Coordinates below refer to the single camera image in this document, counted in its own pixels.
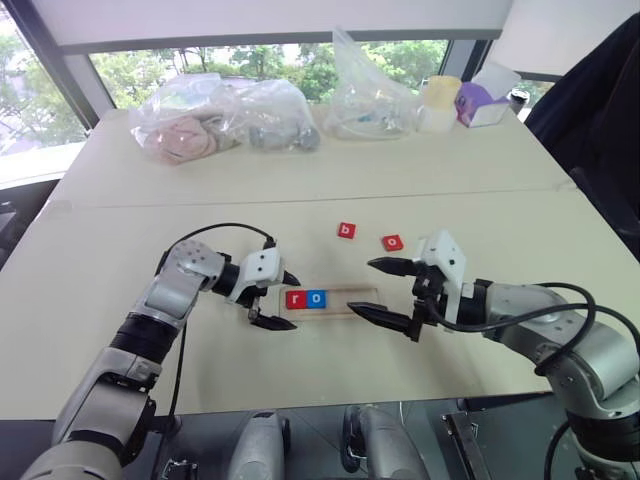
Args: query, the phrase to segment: wall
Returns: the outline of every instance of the wall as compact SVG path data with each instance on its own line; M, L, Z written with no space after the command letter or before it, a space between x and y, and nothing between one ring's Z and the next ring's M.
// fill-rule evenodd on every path
M500 30L512 0L34 0L60 45L347 30Z
M489 59L564 75L639 9L638 0L514 0Z

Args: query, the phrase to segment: blue letter block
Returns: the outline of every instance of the blue letter block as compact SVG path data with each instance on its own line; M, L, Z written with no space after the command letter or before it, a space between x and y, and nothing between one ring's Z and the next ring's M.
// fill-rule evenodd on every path
M307 290L307 308L327 308L327 291Z

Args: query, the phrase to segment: metal bracket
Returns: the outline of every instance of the metal bracket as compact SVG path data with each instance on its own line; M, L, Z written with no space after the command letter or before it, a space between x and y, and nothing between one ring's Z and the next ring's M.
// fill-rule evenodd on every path
M478 425L471 423L466 412L443 415L447 433L453 439L469 480L491 480L491 474L476 442Z
M170 458L162 469L161 480L198 480L198 464Z

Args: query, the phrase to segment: red letter block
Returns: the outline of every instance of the red letter block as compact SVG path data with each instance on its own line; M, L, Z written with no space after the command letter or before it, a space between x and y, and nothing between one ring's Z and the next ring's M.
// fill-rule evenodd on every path
M304 290L289 290L286 293L286 304L289 310L307 308L307 292Z
M384 245L384 249L387 252L402 250L404 248L400 235L387 235L386 237L382 237L382 245Z
M338 227L338 236L342 238L353 238L356 236L356 226L353 223L342 222Z

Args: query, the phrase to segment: window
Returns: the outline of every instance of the window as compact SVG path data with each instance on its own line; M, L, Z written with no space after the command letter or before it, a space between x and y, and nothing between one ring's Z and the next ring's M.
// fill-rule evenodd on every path
M439 72L448 43L411 40L360 45L389 77L417 91L424 79ZM139 50L90 58L119 108L139 106L181 73L218 72L238 85L285 78L312 103L327 102L337 82L330 43Z
M542 82L539 80L522 80L516 85L516 90L522 90L529 94L529 101L520 110L518 118L521 121L525 121L531 109L538 103L545 93L549 91L551 87L555 85L555 82Z
M0 155L84 140L80 121L0 3Z

